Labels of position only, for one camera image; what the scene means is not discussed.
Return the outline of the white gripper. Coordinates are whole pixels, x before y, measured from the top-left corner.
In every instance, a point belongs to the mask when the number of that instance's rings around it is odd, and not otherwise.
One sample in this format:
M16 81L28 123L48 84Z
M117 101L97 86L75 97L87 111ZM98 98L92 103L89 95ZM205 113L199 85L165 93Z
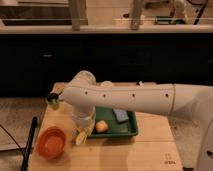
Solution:
M87 135L90 135L95 126L96 114L80 116L77 113L71 115L79 132L84 131Z

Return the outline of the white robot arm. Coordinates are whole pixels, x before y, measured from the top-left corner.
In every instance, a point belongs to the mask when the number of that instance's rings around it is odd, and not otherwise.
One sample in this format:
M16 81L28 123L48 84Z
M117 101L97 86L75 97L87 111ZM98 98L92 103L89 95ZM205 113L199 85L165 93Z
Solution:
M74 116L85 121L94 115L95 107L197 120L202 140L194 171L213 171L213 86L98 84L91 72L83 70L62 89L59 99L72 105Z

